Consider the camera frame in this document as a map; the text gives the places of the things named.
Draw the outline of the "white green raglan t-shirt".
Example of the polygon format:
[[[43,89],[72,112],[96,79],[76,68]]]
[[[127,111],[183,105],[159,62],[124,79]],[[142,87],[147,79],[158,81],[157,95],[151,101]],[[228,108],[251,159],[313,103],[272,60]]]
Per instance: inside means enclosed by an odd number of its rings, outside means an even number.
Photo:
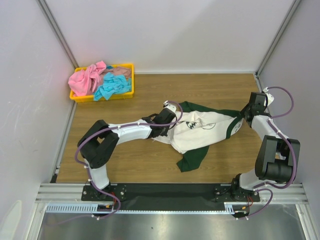
[[[184,101],[179,104],[183,113],[176,112],[178,123],[166,136],[154,140],[171,145],[182,159],[176,165],[181,172],[189,172],[200,167],[210,145],[229,139],[238,132],[243,117],[238,110],[214,109]]]

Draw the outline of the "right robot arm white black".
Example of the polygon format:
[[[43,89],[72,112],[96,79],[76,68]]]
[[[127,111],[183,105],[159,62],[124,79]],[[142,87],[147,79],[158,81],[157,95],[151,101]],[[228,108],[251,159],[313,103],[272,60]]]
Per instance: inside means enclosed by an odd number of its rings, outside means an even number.
[[[235,201],[246,200],[263,186],[286,189],[296,178],[301,144],[282,133],[274,122],[275,116],[266,112],[273,100],[267,88],[252,92],[248,104],[240,112],[262,143],[254,168],[238,174],[231,182],[229,192]]]

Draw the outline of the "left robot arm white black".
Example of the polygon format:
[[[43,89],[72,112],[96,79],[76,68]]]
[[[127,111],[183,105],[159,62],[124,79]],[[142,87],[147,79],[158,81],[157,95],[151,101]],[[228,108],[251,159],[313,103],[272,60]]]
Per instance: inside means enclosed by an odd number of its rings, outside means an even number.
[[[125,124],[107,124],[104,120],[96,121],[79,140],[75,160],[82,164],[89,173],[93,185],[92,194],[99,200],[110,195],[110,180],[107,162],[116,146],[134,141],[166,136],[171,125],[177,120],[177,108],[169,104],[160,113],[154,113],[137,121]]]

